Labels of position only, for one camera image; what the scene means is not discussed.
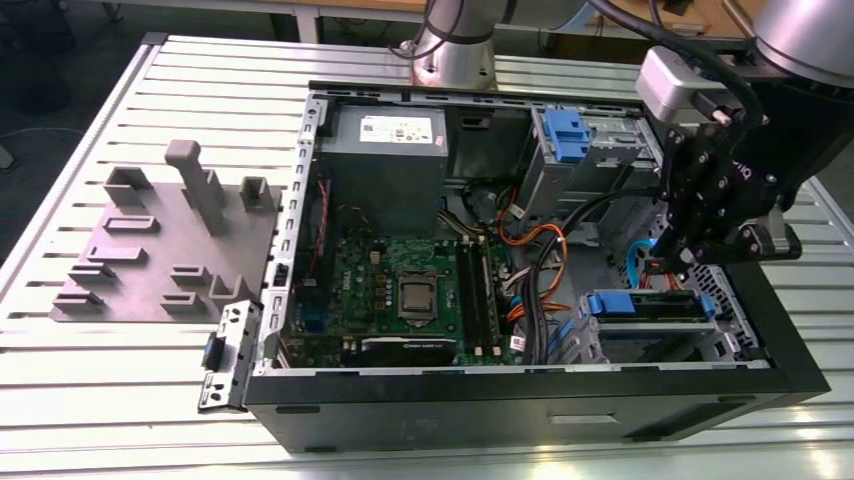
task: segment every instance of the blue plastic latch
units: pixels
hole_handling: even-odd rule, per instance
[[[577,163],[589,151],[589,128],[575,110],[545,110],[545,134],[560,163]]]
[[[601,302],[599,301],[599,294],[587,295],[587,303],[589,304],[589,313],[599,315],[601,313]]]
[[[715,316],[715,312],[717,311],[715,299],[707,293],[699,294],[699,304],[703,307],[703,312],[705,313],[705,318],[711,319]]]
[[[635,313],[635,304],[631,301],[631,295],[625,292],[597,292],[587,296],[589,304],[589,313],[599,314],[620,314]]]
[[[597,293],[604,313],[635,313],[635,304],[627,292]]]

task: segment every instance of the white table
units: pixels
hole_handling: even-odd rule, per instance
[[[633,67],[499,57],[496,71],[501,90],[635,97]],[[165,144],[194,138],[222,184],[248,175],[285,184],[306,82],[407,78],[381,49],[188,37],[140,47],[0,270],[0,471],[194,479],[250,470],[253,480],[854,476],[854,235],[816,181],[785,215],[803,259],[764,271],[832,392],[672,444],[290,456],[248,414],[196,414],[213,325],[46,317],[114,166],[176,181]]]

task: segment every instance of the cpu socket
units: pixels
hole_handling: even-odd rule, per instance
[[[435,276],[397,277],[397,318],[420,328],[439,317]]]

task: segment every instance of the black cable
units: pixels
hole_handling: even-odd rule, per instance
[[[483,230],[484,234],[489,234],[489,227],[492,225],[485,223],[483,221],[483,219],[480,218],[480,215],[477,215],[477,212],[475,211],[475,207],[471,204],[471,195],[472,195],[471,183],[467,183],[465,186],[463,187],[463,190],[461,190],[460,194],[459,194],[459,199],[463,202],[463,208],[465,209],[465,213],[468,214],[471,219],[475,221],[475,223],[477,224],[477,226]]]
[[[744,107],[740,123],[743,128],[751,129],[761,125],[761,104],[759,97],[749,88],[749,84],[735,73],[735,70],[720,60],[713,52],[696,42],[691,42],[680,35],[633,16],[613,5],[609,0],[589,0],[589,4],[601,15],[623,28],[659,43],[676,52],[688,62],[692,62],[711,79],[720,82],[729,90]]]
[[[429,10],[427,10],[425,13],[424,13],[424,21],[423,21],[421,26],[420,26],[420,28],[417,30],[417,36],[415,37],[416,38],[416,43],[420,42],[420,37],[424,35],[424,29],[427,28],[425,27],[427,18],[429,16],[429,11],[432,10],[433,3],[435,3],[435,0],[432,0],[429,2],[429,5],[428,5],[428,9]],[[464,7],[465,7],[465,0],[459,0],[459,8],[456,10],[456,18],[453,19],[453,24],[451,25],[451,30],[445,33],[445,37],[443,37],[436,42],[436,44],[427,49],[427,51],[419,53],[417,55],[404,55],[403,53],[397,52],[395,50],[395,48],[389,45],[388,46],[388,51],[392,53],[392,55],[395,57],[397,57],[397,58],[401,58],[403,60],[411,60],[411,61],[420,60],[421,58],[432,55],[433,52],[436,50],[439,50],[439,47],[441,45],[444,45],[444,43],[447,42],[447,36],[448,35],[453,35],[453,32],[456,31],[456,27],[459,26],[460,19],[463,18],[463,8]]]
[[[572,232],[572,230],[575,230],[575,228],[584,221],[584,219],[599,209],[599,207],[612,202],[613,200],[617,200],[623,197],[655,198],[656,196],[657,196],[657,187],[619,190],[616,192],[599,195],[596,198],[593,198],[592,200],[585,202],[580,207],[577,207],[577,209],[575,209],[572,214],[564,220],[563,225],[560,226],[560,231],[563,232],[563,236],[568,238],[569,233]],[[547,337],[548,327],[545,325],[545,315],[543,312],[543,306],[539,301],[539,291],[537,291],[539,290],[537,289],[539,272],[541,269],[541,265],[543,263],[545,263],[545,260],[548,259],[548,255],[556,246],[557,246],[557,236],[555,235],[552,236],[545,246],[540,249],[539,257],[536,261],[531,264],[531,269],[524,278],[524,281],[527,282],[524,285],[527,285],[527,288],[523,286],[524,295],[521,296],[521,301],[523,302],[527,301],[527,303],[524,303],[524,309],[525,309],[524,314],[527,317],[527,323],[528,325],[531,325],[528,330],[535,331],[537,334],[541,332],[543,334],[541,341],[537,341],[537,344],[543,345],[541,347],[543,351],[537,352],[539,357],[533,357],[533,361],[539,365],[544,365],[548,360],[547,352],[545,352],[545,349],[547,349],[545,337]]]
[[[649,0],[649,16],[652,17],[652,23],[663,28],[664,22],[661,22],[661,14],[657,11],[656,0]]]
[[[531,301],[529,292],[531,278],[525,275],[521,279],[521,308],[524,308],[524,351],[521,352],[521,363],[524,365],[537,365],[540,364],[540,324],[535,321],[539,317],[533,308],[536,308],[535,305],[539,301]]]

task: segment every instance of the metal bracket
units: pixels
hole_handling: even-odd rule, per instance
[[[779,204],[773,205],[765,216],[756,218],[756,225],[761,225],[771,236],[772,253],[775,255],[788,253],[791,244],[785,236],[785,221],[783,220],[783,210],[779,208]]]
[[[204,383],[198,394],[198,413],[245,412],[242,395],[252,371],[252,352],[257,338],[261,306],[249,301],[222,308],[218,328],[204,347]]]

